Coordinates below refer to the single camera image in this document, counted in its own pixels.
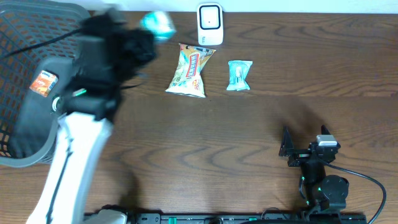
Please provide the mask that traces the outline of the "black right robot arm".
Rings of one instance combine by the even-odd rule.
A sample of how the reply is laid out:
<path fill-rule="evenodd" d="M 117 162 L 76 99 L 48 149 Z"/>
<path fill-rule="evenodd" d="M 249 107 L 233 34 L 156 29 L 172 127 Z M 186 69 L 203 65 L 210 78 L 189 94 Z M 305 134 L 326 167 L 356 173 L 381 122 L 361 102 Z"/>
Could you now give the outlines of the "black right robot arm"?
<path fill-rule="evenodd" d="M 289 167 L 301 170 L 300 187 L 308 206 L 315 212 L 339 212 L 346 208 L 349 182 L 338 175 L 327 175 L 325 166 L 333 162 L 340 144 L 326 126 L 305 149 L 297 149 L 289 130 L 283 129 L 279 156 L 287 157 Z"/>

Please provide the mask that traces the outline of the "teal tissue pack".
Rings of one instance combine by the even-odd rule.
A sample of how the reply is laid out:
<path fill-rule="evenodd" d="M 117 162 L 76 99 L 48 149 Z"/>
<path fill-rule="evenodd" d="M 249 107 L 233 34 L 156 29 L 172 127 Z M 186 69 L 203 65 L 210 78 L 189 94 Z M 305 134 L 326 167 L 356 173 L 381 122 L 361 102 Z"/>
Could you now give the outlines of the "teal tissue pack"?
<path fill-rule="evenodd" d="M 176 29 L 168 12 L 152 11 L 140 21 L 140 27 L 153 33 L 155 41 L 163 43 L 170 40 Z"/>

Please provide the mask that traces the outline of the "yellow white snack bag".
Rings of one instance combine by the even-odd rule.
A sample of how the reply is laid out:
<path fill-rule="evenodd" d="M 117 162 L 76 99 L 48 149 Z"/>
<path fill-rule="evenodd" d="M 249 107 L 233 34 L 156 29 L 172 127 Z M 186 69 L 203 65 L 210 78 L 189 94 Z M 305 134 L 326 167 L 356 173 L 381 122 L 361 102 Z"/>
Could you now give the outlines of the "yellow white snack bag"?
<path fill-rule="evenodd" d="M 165 92 L 205 98 L 201 71 L 215 49 L 179 43 L 180 54 L 174 77 Z"/>

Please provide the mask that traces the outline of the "teal wet wipe packet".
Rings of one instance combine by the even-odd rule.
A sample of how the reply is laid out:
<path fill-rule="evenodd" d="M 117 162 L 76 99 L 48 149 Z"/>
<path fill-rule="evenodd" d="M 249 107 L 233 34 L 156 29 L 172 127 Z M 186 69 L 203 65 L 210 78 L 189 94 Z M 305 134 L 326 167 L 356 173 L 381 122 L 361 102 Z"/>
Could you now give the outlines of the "teal wet wipe packet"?
<path fill-rule="evenodd" d="M 228 91 L 250 90 L 250 86 L 246 81 L 246 77 L 251 68 L 252 61 L 232 60 L 229 65 L 229 85 Z"/>

